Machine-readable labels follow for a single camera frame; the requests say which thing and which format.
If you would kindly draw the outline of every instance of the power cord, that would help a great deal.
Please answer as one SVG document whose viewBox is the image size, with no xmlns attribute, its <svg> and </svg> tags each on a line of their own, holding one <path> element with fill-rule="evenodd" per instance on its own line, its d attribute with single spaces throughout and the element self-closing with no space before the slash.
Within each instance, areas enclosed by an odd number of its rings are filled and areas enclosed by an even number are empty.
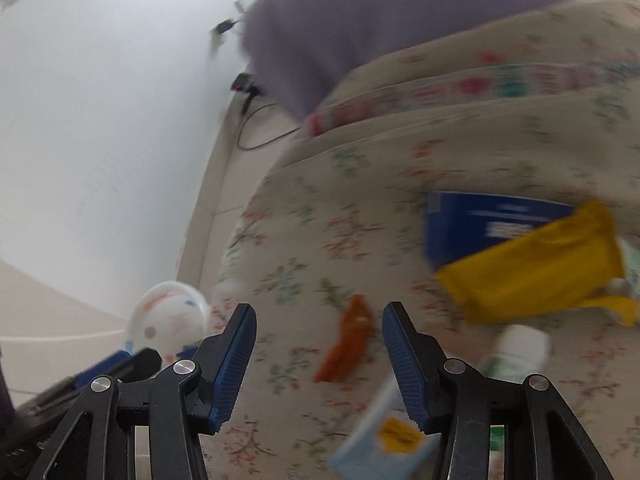
<svg viewBox="0 0 640 480">
<path fill-rule="evenodd" d="M 247 115 L 251 102 L 255 97 L 257 97 L 257 95 L 258 94 L 254 92 L 250 92 L 246 98 L 246 101 L 244 102 L 244 105 L 242 105 L 242 111 L 240 112 L 240 117 L 244 117 L 244 119 L 241 121 L 240 126 L 238 127 L 238 135 L 236 136 L 236 148 L 238 148 L 238 150 L 240 150 L 241 152 L 252 152 L 253 150 L 259 150 L 260 148 L 264 148 L 269 144 L 273 144 L 277 140 L 284 139 L 285 137 L 290 136 L 300 129 L 300 127 L 294 128 L 293 130 L 289 130 L 288 132 L 280 134 L 277 137 L 273 137 L 273 139 L 267 140 L 266 142 L 263 142 L 261 144 L 257 144 L 256 146 L 243 146 L 240 140 L 242 139 L 242 132 L 244 131 L 244 127 L 248 123 L 249 119 L 251 119 L 260 110 L 264 110 L 265 108 L 276 105 L 276 103 L 267 103 L 265 105 L 257 107 L 253 112 Z"/>
</svg>

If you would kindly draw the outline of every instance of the silver screw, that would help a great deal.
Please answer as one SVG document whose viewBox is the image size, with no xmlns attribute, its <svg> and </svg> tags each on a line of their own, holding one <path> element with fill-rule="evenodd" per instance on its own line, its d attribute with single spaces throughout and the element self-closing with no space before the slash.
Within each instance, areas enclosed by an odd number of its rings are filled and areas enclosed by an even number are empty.
<svg viewBox="0 0 640 480">
<path fill-rule="evenodd" d="M 110 387 L 111 381 L 108 377 L 98 377 L 91 383 L 91 389 L 98 394 L 104 390 L 108 390 Z"/>
<path fill-rule="evenodd" d="M 460 375 L 466 370 L 466 365 L 460 359 L 447 359 L 444 361 L 444 369 L 450 374 Z"/>
<path fill-rule="evenodd" d="M 549 388 L 549 381 L 546 377 L 542 375 L 532 375 L 529 378 L 529 386 L 531 386 L 534 390 L 539 392 L 544 392 Z"/>
<path fill-rule="evenodd" d="M 186 375 L 190 374 L 196 369 L 196 363 L 193 361 L 189 361 L 188 359 L 183 359 L 182 361 L 178 361 L 174 365 L 174 372 L 178 375 Z"/>
</svg>

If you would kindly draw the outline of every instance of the blue gripper pad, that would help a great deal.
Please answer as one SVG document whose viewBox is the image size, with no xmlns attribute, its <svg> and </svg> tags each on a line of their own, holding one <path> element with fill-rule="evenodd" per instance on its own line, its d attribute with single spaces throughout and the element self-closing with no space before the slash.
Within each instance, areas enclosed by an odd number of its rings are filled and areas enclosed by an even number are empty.
<svg viewBox="0 0 640 480">
<path fill-rule="evenodd" d="M 220 426 L 231 418 L 238 392 L 254 350 L 257 322 L 255 310 L 249 307 L 244 314 L 234 339 L 222 362 L 213 386 L 213 408 L 209 423 L 220 431 Z"/>
<path fill-rule="evenodd" d="M 425 431 L 430 419 L 426 404 L 427 381 L 391 304 L 385 307 L 382 315 L 382 335 L 407 415 L 421 431 Z"/>
</svg>

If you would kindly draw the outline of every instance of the white cable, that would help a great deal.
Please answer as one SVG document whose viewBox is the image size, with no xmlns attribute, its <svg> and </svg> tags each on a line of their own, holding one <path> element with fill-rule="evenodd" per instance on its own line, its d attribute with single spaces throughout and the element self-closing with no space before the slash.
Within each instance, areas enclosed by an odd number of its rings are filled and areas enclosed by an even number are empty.
<svg viewBox="0 0 640 480">
<path fill-rule="evenodd" d="M 53 343 L 61 341 L 82 341 L 82 339 L 92 339 L 94 337 L 108 337 L 110 335 L 123 334 L 124 329 L 110 330 L 108 332 L 96 332 L 94 334 L 82 335 L 57 335 L 57 336 L 10 336 L 1 335 L 0 343 Z"/>
</svg>

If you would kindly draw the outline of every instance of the white bottle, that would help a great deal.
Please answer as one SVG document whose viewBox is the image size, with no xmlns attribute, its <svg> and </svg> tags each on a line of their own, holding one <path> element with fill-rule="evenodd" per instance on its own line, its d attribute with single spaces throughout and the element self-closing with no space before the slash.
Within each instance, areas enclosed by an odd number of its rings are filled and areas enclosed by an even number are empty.
<svg viewBox="0 0 640 480">
<path fill-rule="evenodd" d="M 520 383 L 540 373 L 551 350 L 549 336 L 529 326 L 508 326 L 496 342 L 494 352 L 481 367 L 485 377 Z M 504 477 L 504 427 L 491 427 L 488 480 Z"/>
</svg>

